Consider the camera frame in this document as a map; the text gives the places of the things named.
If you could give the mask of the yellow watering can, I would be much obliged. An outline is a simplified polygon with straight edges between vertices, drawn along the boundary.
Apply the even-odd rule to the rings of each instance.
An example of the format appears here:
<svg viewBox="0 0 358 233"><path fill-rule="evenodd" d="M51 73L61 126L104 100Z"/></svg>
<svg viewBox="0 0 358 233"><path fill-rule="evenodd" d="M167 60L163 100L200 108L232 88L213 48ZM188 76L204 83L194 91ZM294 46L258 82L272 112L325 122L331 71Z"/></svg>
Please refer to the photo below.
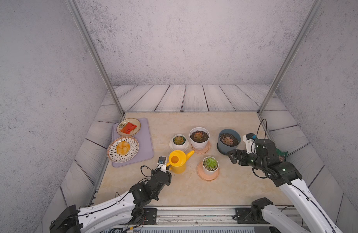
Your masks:
<svg viewBox="0 0 358 233"><path fill-rule="evenodd" d="M188 154L181 150L175 150L171 152L168 159L169 163L167 164L169 171L175 174L182 174L186 170L186 162L194 153L194 150Z"/></svg>

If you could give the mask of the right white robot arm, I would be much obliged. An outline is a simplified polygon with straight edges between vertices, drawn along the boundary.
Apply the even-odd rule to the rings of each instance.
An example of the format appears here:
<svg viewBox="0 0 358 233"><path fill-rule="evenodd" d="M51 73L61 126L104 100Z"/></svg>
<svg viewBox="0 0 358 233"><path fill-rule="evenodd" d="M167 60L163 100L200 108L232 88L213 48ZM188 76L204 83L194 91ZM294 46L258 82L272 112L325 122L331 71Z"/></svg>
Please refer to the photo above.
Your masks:
<svg viewBox="0 0 358 233"><path fill-rule="evenodd" d="M308 229L286 216L267 198L252 202L248 218L255 223L269 223L281 233L341 232L314 198L297 168L292 163L280 159L273 141L252 136L245 144L245 150L234 149L228 152L231 162L240 166L249 166L253 171L262 171L264 178L272 180L275 186L288 197Z"/></svg>

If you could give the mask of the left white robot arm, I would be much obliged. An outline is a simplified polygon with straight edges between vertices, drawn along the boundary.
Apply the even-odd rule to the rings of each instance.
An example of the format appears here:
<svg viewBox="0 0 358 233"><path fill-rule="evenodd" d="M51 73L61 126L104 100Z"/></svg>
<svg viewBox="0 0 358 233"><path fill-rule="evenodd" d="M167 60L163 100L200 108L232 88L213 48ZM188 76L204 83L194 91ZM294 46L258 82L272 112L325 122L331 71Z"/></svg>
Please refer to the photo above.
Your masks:
<svg viewBox="0 0 358 233"><path fill-rule="evenodd" d="M115 225L141 224L144 206L158 200L164 186L169 186L172 175L168 171L156 171L133 185L124 194L109 201L89 207L67 207L54 221L51 233L100 233Z"/></svg>

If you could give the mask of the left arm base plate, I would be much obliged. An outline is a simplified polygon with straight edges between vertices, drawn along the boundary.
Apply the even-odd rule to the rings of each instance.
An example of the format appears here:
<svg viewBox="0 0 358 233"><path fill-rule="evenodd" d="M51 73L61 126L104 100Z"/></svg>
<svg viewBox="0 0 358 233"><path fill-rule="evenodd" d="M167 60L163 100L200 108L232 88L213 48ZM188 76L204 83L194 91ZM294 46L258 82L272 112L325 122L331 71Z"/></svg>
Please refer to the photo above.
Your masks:
<svg viewBox="0 0 358 233"><path fill-rule="evenodd" d="M129 222L134 225L155 225L157 220L156 208L140 208L133 210L132 219Z"/></svg>

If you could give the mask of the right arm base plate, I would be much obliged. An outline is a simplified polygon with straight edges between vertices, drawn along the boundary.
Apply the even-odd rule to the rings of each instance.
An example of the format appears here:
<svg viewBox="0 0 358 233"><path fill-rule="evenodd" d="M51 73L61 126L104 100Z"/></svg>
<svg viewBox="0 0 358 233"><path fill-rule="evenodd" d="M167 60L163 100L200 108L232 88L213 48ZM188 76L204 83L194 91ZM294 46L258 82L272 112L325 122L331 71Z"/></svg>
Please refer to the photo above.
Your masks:
<svg viewBox="0 0 358 233"><path fill-rule="evenodd" d="M238 224L252 224L252 209L251 207L238 207L235 208L235 215L232 217Z"/></svg>

